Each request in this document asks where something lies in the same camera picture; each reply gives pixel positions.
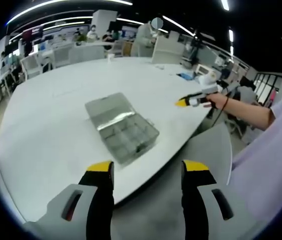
ceiling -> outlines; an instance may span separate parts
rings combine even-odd
[[[234,32],[234,55],[247,64],[264,72],[282,72],[282,0],[228,0],[230,11],[225,11],[221,0],[129,0],[133,6],[104,0],[68,0],[33,10],[2,27],[1,35],[9,34],[33,20],[56,13],[91,10],[91,12],[67,13],[49,17],[48,22],[59,18],[91,16],[98,9],[118,11],[119,17],[139,22],[165,15],[190,31],[199,28],[213,36],[215,45],[229,51],[228,30]],[[5,23],[15,14],[42,0],[27,0],[9,5],[11,9],[2,17]],[[164,21],[163,29],[186,34],[175,25]]]

cable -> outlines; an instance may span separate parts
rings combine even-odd
[[[215,125],[216,121],[219,119],[219,117],[220,117],[221,113],[223,112],[223,110],[224,110],[225,106],[227,105],[227,101],[229,101],[229,97],[227,97],[227,98],[226,98],[226,102],[225,102],[224,106],[222,107],[222,110],[220,111],[219,116],[217,116],[217,118],[215,119],[214,123],[212,124],[212,127],[214,127],[214,125]]]

hand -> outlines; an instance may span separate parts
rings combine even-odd
[[[222,109],[226,103],[227,96],[224,96],[218,92],[206,96],[206,99],[211,102],[214,102],[217,109]],[[211,104],[204,105],[204,107],[209,108],[211,107]]]

white table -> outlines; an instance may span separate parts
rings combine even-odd
[[[180,65],[171,65],[172,72],[150,61],[122,57],[73,64],[16,88],[0,129],[0,179],[25,220],[42,217],[47,203],[77,184],[89,165],[114,160],[89,120],[86,102],[122,92],[160,131],[147,153],[126,167],[115,163],[115,203],[147,182],[190,138],[209,109],[174,103],[200,85],[177,76],[185,72]]]

clear plastic organizer box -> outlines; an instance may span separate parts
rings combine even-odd
[[[90,101],[85,108],[101,138],[118,163],[148,151],[159,131],[138,114],[122,93]]]

